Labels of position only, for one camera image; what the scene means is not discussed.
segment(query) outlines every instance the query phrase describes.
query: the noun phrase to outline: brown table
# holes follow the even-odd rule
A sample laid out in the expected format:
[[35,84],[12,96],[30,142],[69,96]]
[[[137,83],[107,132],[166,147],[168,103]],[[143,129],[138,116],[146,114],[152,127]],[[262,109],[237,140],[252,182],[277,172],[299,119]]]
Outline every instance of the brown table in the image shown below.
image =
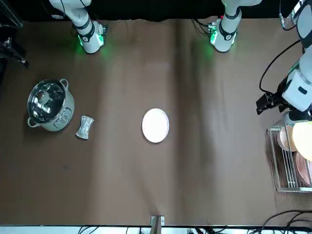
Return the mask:
[[[166,224],[260,225],[311,208],[310,194],[275,192],[265,130],[281,114],[255,110],[260,76],[295,40],[278,19],[244,19],[222,54],[190,20],[119,21],[87,55],[71,23],[26,23],[29,69],[10,62],[1,87],[0,224],[148,225],[161,214]],[[298,45],[276,61],[264,87],[274,91],[300,55]],[[68,79],[75,98],[61,132],[26,124],[28,95],[44,78]],[[140,130],[155,107],[170,119],[158,145]],[[81,115],[95,120],[88,141],[75,137]]]

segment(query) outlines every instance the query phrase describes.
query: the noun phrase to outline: dish rack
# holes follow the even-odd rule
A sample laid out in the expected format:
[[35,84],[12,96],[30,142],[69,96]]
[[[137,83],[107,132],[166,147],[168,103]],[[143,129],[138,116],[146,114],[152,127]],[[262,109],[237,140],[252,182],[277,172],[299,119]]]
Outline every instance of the dish rack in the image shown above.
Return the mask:
[[[286,130],[286,136],[288,141],[288,149],[282,149],[277,143],[277,137],[282,128]],[[286,124],[283,122],[278,122],[267,130],[268,137],[268,153],[272,161],[273,166],[273,177],[275,182],[275,187],[279,192],[312,192],[312,187],[304,184],[294,164],[294,156],[296,152],[291,152],[290,150],[290,134],[287,131]],[[308,177],[310,185],[312,185],[311,180],[311,166],[308,160],[304,159],[305,165],[307,167]]]

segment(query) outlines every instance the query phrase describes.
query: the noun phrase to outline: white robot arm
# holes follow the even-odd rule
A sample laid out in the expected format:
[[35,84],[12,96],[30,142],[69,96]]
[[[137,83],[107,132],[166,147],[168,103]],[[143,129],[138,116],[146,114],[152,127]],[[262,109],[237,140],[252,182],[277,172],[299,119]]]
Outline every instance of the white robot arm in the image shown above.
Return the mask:
[[71,19],[78,31],[82,47],[88,54],[93,54],[104,44],[106,28],[90,19],[85,6],[91,0],[49,0],[52,6]]
[[241,6],[254,6],[262,0],[222,0],[225,12],[222,19],[215,23],[216,32],[213,35],[212,45],[220,51],[226,52],[234,43],[238,24],[242,18]]
[[306,0],[297,20],[297,32],[305,53],[290,69],[277,92],[267,92],[257,103],[257,112],[279,107],[287,123],[312,121],[312,0]]

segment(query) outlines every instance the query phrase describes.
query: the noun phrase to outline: pot handle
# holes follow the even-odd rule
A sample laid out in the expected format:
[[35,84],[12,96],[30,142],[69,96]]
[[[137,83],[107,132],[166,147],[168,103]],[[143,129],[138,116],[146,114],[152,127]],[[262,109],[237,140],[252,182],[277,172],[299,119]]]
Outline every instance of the pot handle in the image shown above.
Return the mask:
[[36,123],[35,125],[31,125],[31,124],[30,124],[30,120],[31,120],[31,118],[28,117],[27,124],[28,124],[29,127],[31,127],[31,128],[37,128],[37,127],[40,126],[40,124],[38,124],[38,123]]
[[64,89],[67,91],[67,90],[68,90],[68,81],[67,81],[67,79],[60,79],[59,81],[60,81],[61,84],[64,86]]

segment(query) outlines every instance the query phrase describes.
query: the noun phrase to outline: black background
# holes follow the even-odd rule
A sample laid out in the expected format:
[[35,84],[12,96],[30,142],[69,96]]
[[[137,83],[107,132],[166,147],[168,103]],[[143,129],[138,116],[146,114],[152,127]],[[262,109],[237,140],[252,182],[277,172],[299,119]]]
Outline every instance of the black background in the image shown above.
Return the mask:
[[[24,21],[53,20],[44,11],[40,0],[8,0]],[[298,0],[282,0],[282,13],[286,17]],[[48,0],[42,0],[50,14],[58,13]],[[92,0],[87,10],[93,20],[161,21],[166,19],[203,19],[221,16],[221,0]],[[279,0],[263,0],[259,5],[242,8],[243,18],[277,18]]]

